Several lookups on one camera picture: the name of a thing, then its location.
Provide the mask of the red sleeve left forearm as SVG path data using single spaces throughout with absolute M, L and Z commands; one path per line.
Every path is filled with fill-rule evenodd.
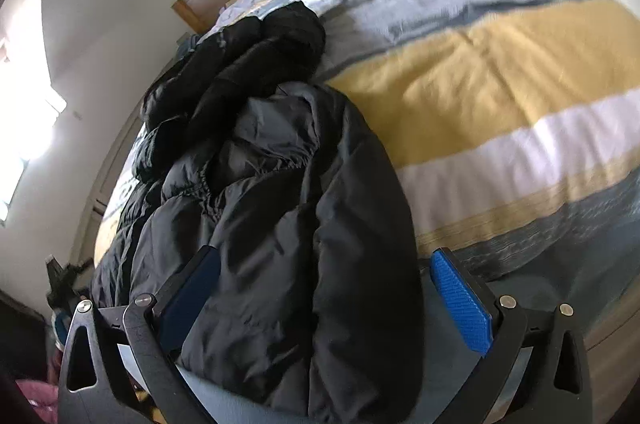
M 58 386 L 35 380 L 17 380 L 16 385 L 43 422 L 58 422 Z

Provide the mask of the left hand blue white glove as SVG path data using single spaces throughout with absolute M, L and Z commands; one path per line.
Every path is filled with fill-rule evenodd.
M 56 348 L 64 352 L 68 330 L 70 329 L 70 316 L 65 311 L 53 311 L 51 315 L 51 329 Z

